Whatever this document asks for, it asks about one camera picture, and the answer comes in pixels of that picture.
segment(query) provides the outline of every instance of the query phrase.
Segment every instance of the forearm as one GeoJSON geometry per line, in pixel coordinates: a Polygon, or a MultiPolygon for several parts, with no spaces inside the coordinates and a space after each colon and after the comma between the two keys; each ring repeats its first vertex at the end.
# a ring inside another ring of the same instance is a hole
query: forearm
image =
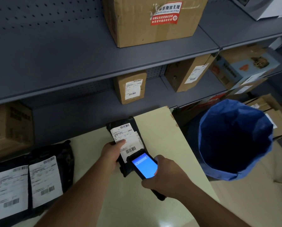
{"type": "Polygon", "coordinates": [[[96,226],[112,170],[99,158],[35,227],[96,226]]]}
{"type": "Polygon", "coordinates": [[[200,227],[250,227],[191,181],[186,182],[178,200],[190,211],[200,227]]]}

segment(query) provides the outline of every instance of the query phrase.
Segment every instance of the white box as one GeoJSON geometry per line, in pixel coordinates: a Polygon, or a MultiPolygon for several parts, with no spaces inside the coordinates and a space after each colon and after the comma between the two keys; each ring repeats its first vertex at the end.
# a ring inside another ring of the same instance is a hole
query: white box
{"type": "Polygon", "coordinates": [[[232,0],[255,20],[282,17],[282,0],[232,0]]]}

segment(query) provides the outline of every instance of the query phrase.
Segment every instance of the hand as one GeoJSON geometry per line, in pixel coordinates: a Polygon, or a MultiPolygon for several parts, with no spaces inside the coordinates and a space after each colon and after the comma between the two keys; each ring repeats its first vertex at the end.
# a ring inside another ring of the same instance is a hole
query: hand
{"type": "Polygon", "coordinates": [[[164,158],[162,155],[154,159],[158,162],[158,171],[152,178],[144,179],[142,186],[154,189],[167,197],[179,199],[181,192],[193,183],[173,160],[164,158]]]}
{"type": "Polygon", "coordinates": [[[121,147],[126,143],[126,140],[121,140],[114,144],[110,142],[104,145],[101,151],[101,158],[107,161],[112,166],[112,170],[116,167],[116,161],[120,155],[121,147]]]}

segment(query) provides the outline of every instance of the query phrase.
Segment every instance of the leopard cat image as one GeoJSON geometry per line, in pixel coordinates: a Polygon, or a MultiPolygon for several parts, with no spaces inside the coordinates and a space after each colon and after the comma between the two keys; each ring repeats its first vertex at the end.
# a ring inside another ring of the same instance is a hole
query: leopard cat image
{"type": "Polygon", "coordinates": [[[251,57],[253,65],[259,69],[265,68],[269,65],[269,62],[264,57],[251,57]]]}

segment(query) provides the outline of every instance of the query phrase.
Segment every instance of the red and white sticker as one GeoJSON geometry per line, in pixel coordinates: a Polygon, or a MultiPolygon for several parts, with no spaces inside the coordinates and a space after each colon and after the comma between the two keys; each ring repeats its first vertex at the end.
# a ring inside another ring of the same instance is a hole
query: red and white sticker
{"type": "Polygon", "coordinates": [[[182,7],[182,1],[169,2],[162,5],[152,16],[151,25],[158,24],[176,24],[179,19],[180,10],[182,7]]]}

